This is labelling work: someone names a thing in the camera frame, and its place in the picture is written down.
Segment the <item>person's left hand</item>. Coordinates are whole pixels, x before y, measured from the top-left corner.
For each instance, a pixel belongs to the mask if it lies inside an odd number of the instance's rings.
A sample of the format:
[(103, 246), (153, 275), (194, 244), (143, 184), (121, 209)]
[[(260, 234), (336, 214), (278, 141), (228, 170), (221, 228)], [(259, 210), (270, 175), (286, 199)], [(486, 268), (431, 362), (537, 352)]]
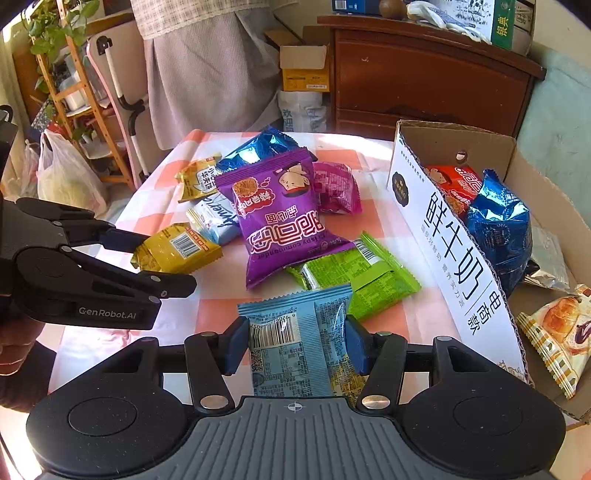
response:
[(45, 324), (29, 317), (11, 318), (1, 323), (0, 375), (15, 374), (24, 364)]

